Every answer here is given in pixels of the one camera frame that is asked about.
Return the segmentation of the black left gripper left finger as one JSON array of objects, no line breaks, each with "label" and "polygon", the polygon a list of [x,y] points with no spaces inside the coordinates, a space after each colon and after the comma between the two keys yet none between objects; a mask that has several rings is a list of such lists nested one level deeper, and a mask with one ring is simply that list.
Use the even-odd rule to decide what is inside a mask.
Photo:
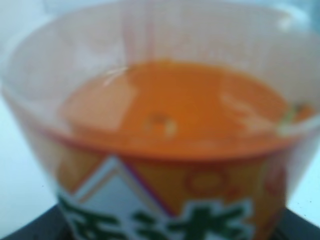
[{"label": "black left gripper left finger", "polygon": [[68,225],[58,206],[54,206],[2,240],[67,240]]}]

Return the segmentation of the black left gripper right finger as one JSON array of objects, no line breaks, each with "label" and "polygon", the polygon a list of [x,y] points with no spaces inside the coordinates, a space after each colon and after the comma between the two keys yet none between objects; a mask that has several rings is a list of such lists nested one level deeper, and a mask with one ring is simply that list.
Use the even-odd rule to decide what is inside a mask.
[{"label": "black left gripper right finger", "polygon": [[286,209],[277,225],[278,240],[320,240],[320,228]]}]

